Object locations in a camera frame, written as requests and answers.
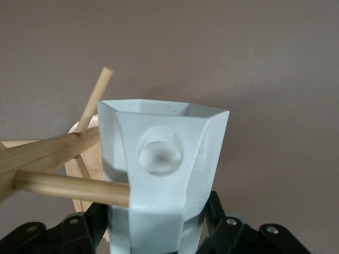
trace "circular indentation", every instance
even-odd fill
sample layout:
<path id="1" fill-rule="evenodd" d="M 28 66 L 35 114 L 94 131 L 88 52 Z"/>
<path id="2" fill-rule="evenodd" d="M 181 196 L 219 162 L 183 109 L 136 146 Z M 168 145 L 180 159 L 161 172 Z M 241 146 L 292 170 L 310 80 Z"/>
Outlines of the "circular indentation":
<path id="1" fill-rule="evenodd" d="M 277 229 L 276 227 L 274 227 L 274 226 L 268 226 L 266 229 L 267 229 L 267 231 L 269 231 L 271 234 L 278 234 L 278 233 L 279 233 L 278 229 Z"/>
<path id="2" fill-rule="evenodd" d="M 76 224 L 76 223 L 78 223 L 78 222 L 79 222 L 79 219 L 75 218 L 75 219 L 71 219 L 71 220 L 69 221 L 69 224 Z"/>
<path id="3" fill-rule="evenodd" d="M 228 218 L 226 220 L 226 222 L 227 222 L 227 224 L 232 225 L 232 226 L 237 224 L 237 221 L 235 219 L 233 219 L 233 218 Z"/>
<path id="4" fill-rule="evenodd" d="M 26 229 L 26 232 L 29 233 L 29 232 L 33 232 L 35 230 L 37 230 L 38 227 L 37 226 L 30 226 L 28 229 Z"/>
<path id="5" fill-rule="evenodd" d="M 165 176 L 178 169 L 182 162 L 179 149 L 169 141 L 154 141 L 142 148 L 140 165 L 152 175 Z"/>

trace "gray wall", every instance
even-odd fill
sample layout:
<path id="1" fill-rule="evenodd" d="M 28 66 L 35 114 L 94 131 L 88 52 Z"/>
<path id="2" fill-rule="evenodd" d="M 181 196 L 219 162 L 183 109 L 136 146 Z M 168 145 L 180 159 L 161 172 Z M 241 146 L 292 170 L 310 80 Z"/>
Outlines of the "gray wall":
<path id="1" fill-rule="evenodd" d="M 67 133 L 110 66 L 105 99 L 230 110 L 214 185 L 226 212 L 337 253 L 338 13 L 338 1 L 0 1 L 0 140 Z M 73 211 L 19 193 L 0 207 L 0 238 Z"/>

